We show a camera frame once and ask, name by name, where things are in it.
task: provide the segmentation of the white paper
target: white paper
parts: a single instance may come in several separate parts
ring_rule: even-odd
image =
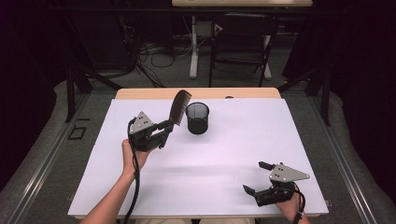
[[[173,100],[113,100],[68,215],[86,216],[117,181],[121,141],[140,111],[154,122],[169,118]],[[328,213],[288,106],[283,99],[191,100],[209,107],[209,128],[195,135],[187,118],[174,127],[163,149],[154,150],[141,172],[132,217],[279,216],[274,205],[258,207],[243,185],[269,189],[270,171],[258,162],[285,165],[310,175],[297,181],[309,215]],[[134,183],[120,210],[124,216]]]

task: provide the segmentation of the gray carpet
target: gray carpet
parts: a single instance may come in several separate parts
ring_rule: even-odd
[[[278,37],[270,57],[270,67],[274,78],[264,81],[263,86],[280,86],[284,83],[282,73],[287,61],[293,37]],[[198,78],[190,79],[191,57],[177,57],[172,65],[159,68],[152,65],[150,57],[144,62],[158,76],[166,87],[206,87],[208,79],[208,46],[200,47]],[[172,59],[155,55],[155,65],[167,65]],[[247,69],[235,67],[236,73]],[[149,80],[136,71],[123,77],[113,79],[124,87],[152,87]],[[78,113],[70,124],[65,125],[66,100],[65,85],[56,88],[58,103],[45,130],[37,139],[31,152],[20,169],[0,193],[0,223],[78,223],[67,216],[72,195],[76,192],[79,181],[90,156],[92,146],[106,115],[110,100],[115,92],[102,83],[92,80],[94,92],[80,95]],[[214,86],[254,86],[246,82],[216,80]],[[287,100],[290,112],[302,138],[308,158],[311,161],[319,186],[325,200],[332,206],[326,216],[313,218],[313,223],[366,223],[358,206],[351,197],[351,191],[343,178],[340,167],[334,160],[329,135],[318,118],[318,109],[314,106],[316,99],[306,98],[301,93],[301,83],[288,92],[282,93]],[[371,208],[376,223],[395,223],[396,208],[390,199],[376,185],[367,168],[361,162],[348,138],[347,126],[342,113],[342,102],[332,94],[330,106],[331,130],[337,144],[346,156],[346,161],[361,187],[361,191]],[[53,163],[44,163],[51,157]],[[47,167],[46,172],[39,172]],[[30,183],[32,178],[40,176],[41,182]],[[37,186],[29,194],[29,184]],[[262,223],[288,223],[283,218],[264,219]]]

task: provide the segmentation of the human hand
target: human hand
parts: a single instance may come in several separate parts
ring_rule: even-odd
[[[136,151],[137,162],[139,163],[139,170],[145,165],[146,160],[149,156],[149,153],[154,150],[151,149],[147,152],[144,151]],[[131,145],[129,144],[129,140],[125,139],[122,141],[122,157],[123,157],[123,168],[122,174],[133,176],[134,169],[134,154],[132,152]]]
[[[282,212],[283,216],[289,221],[293,222],[300,208],[300,195],[294,192],[289,201],[283,203],[276,203],[276,206]],[[309,224],[309,220],[305,215],[302,215],[299,224]]]

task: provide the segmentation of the white table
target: white table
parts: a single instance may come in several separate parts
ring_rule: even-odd
[[[172,0],[172,5],[174,7],[311,7],[312,0]],[[191,35],[192,55],[190,78],[197,78],[199,50],[196,40],[195,16],[192,16]],[[266,79],[272,78],[268,64],[265,67],[264,77]]]
[[[185,90],[192,94],[190,103],[200,101],[209,106],[209,129],[202,135],[191,134],[184,117],[165,147],[150,154],[141,172],[139,198],[131,218],[281,216],[273,204],[258,207],[244,192],[243,185],[255,190],[271,186],[271,172],[261,169],[259,161],[284,162],[309,174],[309,179],[297,182],[307,200],[305,212],[309,216],[328,213],[289,109],[276,89]],[[129,120],[140,111],[154,122],[168,119],[177,91],[119,92],[107,111],[69,216],[85,217],[117,181],[122,169],[120,143],[127,136]],[[239,98],[223,98],[230,95]],[[134,184],[120,217],[127,213],[133,195]]]

